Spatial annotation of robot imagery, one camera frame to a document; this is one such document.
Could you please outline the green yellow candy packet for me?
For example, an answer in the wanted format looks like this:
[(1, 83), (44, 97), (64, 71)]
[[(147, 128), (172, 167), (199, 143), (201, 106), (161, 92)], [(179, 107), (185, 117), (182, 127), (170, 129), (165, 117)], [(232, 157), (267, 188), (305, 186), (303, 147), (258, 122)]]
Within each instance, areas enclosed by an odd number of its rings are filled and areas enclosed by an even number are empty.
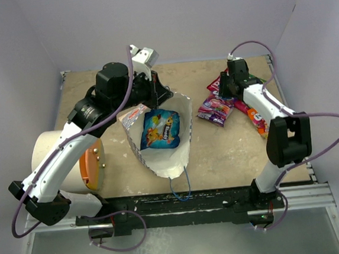
[(261, 79), (261, 78), (259, 78), (258, 76), (254, 76), (254, 75), (252, 75), (252, 74), (250, 74), (250, 73), (249, 73), (248, 76), (249, 76), (250, 79), (255, 79), (255, 78), (257, 78), (259, 81), (261, 81), (261, 84), (263, 84), (263, 83), (266, 82), (266, 80)]

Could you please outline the purple pink candy packet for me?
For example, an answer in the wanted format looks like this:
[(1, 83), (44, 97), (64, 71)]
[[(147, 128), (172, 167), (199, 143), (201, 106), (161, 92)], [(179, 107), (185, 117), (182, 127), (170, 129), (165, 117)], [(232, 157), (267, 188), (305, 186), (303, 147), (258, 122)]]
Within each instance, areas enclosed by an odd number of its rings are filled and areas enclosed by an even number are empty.
[(234, 108), (232, 98), (221, 98), (217, 94), (210, 93), (197, 111), (197, 116), (220, 127), (225, 122)]

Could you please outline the blue snack packet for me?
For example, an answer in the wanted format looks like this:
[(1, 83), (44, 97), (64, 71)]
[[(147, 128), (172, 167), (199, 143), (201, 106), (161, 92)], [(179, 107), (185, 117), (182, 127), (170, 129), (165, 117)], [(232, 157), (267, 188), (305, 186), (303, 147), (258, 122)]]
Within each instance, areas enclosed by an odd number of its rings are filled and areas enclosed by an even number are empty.
[(140, 149), (175, 149), (179, 146), (180, 116), (172, 110), (155, 109), (144, 114)]

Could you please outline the orange snack packet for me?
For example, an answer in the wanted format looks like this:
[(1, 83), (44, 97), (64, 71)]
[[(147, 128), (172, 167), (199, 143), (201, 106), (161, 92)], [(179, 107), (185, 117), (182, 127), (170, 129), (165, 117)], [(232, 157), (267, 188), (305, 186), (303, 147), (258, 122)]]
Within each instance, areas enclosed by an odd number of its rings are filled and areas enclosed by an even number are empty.
[(251, 122), (256, 127), (259, 135), (262, 138), (267, 139), (269, 133), (269, 125), (266, 123), (263, 117), (253, 108), (247, 110), (247, 115), (249, 116)]

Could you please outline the blue checkered paper bag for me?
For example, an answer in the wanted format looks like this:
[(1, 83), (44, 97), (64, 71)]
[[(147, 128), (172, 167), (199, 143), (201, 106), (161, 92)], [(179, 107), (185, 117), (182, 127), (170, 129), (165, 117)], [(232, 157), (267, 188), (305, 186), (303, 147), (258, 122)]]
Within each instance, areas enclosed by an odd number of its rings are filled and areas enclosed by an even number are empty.
[[(188, 163), (192, 120), (192, 100), (178, 92), (159, 108), (141, 104), (120, 119), (138, 161), (156, 177), (167, 179), (172, 194), (181, 202), (191, 199)], [(182, 174), (188, 182), (184, 197), (172, 187), (173, 180)]]

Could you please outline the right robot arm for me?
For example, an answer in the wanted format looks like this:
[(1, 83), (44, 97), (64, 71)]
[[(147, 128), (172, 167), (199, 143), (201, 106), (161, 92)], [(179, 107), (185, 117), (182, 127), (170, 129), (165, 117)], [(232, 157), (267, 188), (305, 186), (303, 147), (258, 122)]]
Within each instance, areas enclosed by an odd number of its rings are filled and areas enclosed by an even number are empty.
[(277, 189), (287, 171), (312, 153), (310, 120), (304, 112), (296, 113), (279, 102), (258, 77), (250, 77), (243, 58), (227, 59), (227, 71), (220, 74), (219, 96), (254, 108), (269, 127), (268, 162), (249, 189), (251, 205), (265, 208), (280, 195)]

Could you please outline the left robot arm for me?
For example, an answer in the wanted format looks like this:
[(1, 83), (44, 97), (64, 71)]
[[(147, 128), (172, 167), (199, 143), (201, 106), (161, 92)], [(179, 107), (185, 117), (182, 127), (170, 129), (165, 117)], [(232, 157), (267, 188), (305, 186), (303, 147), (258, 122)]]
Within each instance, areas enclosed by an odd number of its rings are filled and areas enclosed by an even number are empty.
[(68, 115), (53, 149), (31, 175), (9, 185), (11, 194), (39, 223), (52, 226), (66, 216), (87, 216), (97, 224), (108, 219), (109, 209), (99, 195), (60, 188), (79, 158), (116, 122), (119, 112), (138, 104), (155, 109), (173, 96), (152, 71), (153, 57), (131, 61), (132, 67), (107, 63), (96, 74), (96, 84)]

